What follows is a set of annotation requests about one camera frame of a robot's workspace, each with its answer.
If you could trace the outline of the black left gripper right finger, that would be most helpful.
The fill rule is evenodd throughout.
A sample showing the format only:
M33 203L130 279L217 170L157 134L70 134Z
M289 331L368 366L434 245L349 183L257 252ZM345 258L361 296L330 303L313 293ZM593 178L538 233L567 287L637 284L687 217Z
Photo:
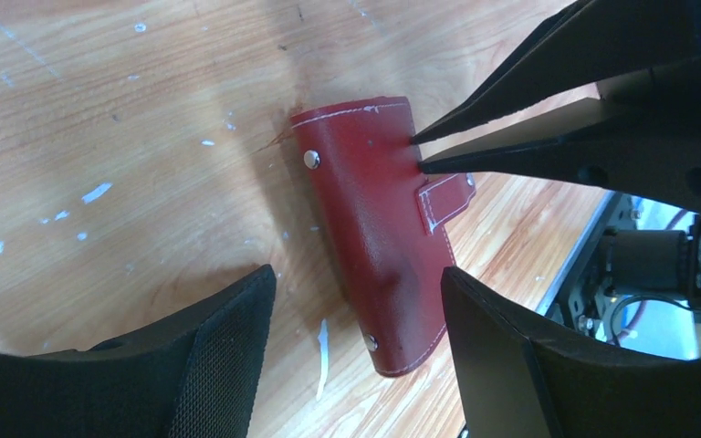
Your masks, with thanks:
M701 359L583 336L455 266L441 290L471 436L701 437Z

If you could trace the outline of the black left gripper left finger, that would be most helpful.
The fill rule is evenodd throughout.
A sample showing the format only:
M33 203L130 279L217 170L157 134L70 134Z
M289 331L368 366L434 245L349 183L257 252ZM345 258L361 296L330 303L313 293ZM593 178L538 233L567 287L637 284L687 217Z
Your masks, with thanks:
M264 265L92 349L0 353L0 437L244 437L277 281Z

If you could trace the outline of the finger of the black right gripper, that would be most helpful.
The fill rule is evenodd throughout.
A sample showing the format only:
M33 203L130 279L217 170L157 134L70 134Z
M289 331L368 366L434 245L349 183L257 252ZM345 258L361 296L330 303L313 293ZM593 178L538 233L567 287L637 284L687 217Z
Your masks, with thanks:
M441 151L421 169L577 183L701 214L701 108L582 99Z
M413 143L471 130L592 82L698 57L701 1L576 1L542 21Z

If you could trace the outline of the red card holder wallet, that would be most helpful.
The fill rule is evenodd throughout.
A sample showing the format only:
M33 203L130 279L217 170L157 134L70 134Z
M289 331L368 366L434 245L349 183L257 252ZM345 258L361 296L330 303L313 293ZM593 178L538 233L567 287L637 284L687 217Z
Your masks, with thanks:
M445 334L440 281L455 263L445 227L475 197L474 179L420 170L405 97L333 104L290 122L373 367L403 376Z

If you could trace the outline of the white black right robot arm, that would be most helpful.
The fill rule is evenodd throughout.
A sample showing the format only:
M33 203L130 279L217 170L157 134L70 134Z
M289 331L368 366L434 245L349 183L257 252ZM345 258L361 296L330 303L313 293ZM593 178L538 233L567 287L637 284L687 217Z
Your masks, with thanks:
M684 300L701 311L701 1L573 2L544 19L413 143L471 130L591 83L598 98L456 145L421 167L600 187L695 213L690 234L606 235L596 261L606 291Z

